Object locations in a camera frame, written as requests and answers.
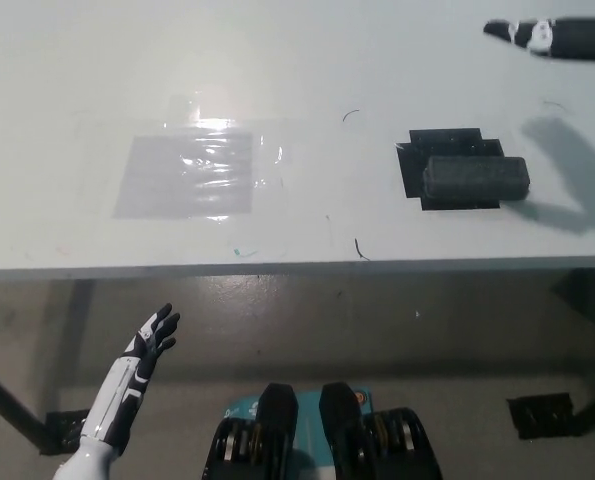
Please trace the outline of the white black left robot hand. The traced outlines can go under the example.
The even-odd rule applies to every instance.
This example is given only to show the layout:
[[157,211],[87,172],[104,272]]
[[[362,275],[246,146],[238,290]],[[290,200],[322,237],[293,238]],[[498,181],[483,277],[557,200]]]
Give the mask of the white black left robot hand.
[[103,480],[128,445],[133,422],[162,353],[175,344],[180,315],[165,304],[140,327],[108,371],[83,424],[75,453],[56,479]]

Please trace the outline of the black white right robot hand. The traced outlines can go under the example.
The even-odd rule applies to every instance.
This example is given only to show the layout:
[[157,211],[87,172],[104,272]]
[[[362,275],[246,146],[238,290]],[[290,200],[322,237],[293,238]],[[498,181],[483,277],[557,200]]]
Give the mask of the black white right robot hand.
[[534,56],[595,61],[595,17],[490,20],[483,32]]

